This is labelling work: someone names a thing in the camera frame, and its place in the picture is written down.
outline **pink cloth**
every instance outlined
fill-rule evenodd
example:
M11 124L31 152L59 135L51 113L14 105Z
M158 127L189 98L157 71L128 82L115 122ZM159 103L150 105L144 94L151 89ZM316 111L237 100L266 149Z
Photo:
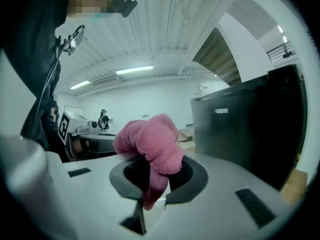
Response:
M179 131L166 115L130 121L116 135L117 154L136 153L150 163L149 189L143 193L143 207L150 210L168 186L168 175L181 170L184 151L176 143Z

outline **ceiling light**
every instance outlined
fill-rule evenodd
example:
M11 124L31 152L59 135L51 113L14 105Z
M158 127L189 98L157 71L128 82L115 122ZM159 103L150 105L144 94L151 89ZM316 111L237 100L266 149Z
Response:
M81 86L85 86L87 84L90 84L90 82L88 80L84 81L84 82L81 82L81 83L78 83L72 87L70 87L71 90L75 90L75 89L78 89L79 87Z
M134 68L129 68L129 69L124 69L124 70L119 70L116 71L118 75L123 75L131 72L136 72L136 71L142 71L142 70L153 70L154 66L141 66L141 67L134 67Z
M280 27L279 25L278 25L278 29L279 29L280 33L283 33L283 32L284 32L283 29L282 29L282 27Z

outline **black machine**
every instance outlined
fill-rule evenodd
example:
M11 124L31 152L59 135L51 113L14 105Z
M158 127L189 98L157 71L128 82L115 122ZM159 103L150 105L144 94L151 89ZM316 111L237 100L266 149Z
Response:
M295 65L191 100L196 152L238 164L281 189L302 150L304 80Z

